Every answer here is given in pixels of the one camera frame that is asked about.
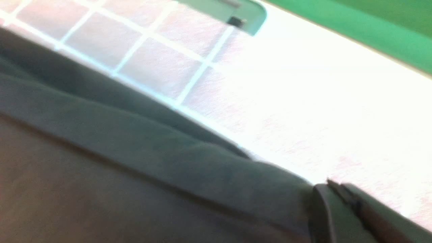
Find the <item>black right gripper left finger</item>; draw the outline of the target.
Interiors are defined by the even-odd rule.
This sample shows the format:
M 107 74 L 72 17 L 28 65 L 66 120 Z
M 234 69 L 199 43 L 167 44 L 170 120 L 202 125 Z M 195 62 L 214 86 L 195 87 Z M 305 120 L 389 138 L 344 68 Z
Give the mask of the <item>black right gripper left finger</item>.
M 312 243 L 376 243 L 351 209 L 326 184 L 313 187 L 309 208 Z

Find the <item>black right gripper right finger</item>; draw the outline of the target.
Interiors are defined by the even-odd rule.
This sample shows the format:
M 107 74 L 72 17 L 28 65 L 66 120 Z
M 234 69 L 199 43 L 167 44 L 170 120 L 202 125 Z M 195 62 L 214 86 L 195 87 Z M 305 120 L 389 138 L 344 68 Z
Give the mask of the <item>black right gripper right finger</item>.
M 431 231 L 414 223 L 351 183 L 327 184 L 379 243 L 430 243 Z

